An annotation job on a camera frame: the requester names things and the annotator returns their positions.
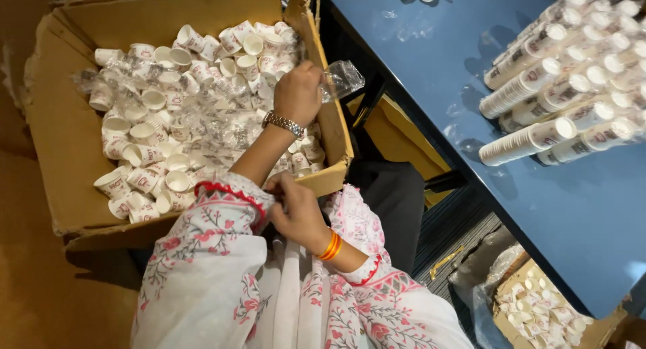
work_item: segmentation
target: table surface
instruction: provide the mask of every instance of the table surface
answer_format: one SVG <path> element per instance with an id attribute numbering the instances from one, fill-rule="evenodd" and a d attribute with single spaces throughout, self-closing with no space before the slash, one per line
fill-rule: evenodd
<path id="1" fill-rule="evenodd" d="M 596 317 L 613 311 L 646 271 L 646 145 L 555 167 L 529 157 L 488 167 L 477 157 L 501 136 L 478 110 L 490 93 L 482 75 L 553 0 L 331 1 L 505 226 L 580 300 L 573 305 Z"/>

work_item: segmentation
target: person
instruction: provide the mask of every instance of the person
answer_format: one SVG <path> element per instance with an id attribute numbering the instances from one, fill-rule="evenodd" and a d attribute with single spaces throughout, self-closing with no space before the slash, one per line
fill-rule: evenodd
<path id="1" fill-rule="evenodd" d="M 321 108 L 322 79 L 311 62 L 287 73 L 275 90 L 275 114 L 307 126 Z M 287 172 L 260 188 L 295 139 L 268 123 L 229 172 L 198 184 L 196 202 L 155 244 L 131 346 L 473 348 L 453 307 L 392 267 L 381 221 L 357 188 L 344 185 L 323 208 Z M 397 169 L 377 170 L 350 175 L 396 191 Z M 420 204 L 414 208 L 421 214 Z M 280 233 L 271 242 L 260 235 L 267 221 Z"/>

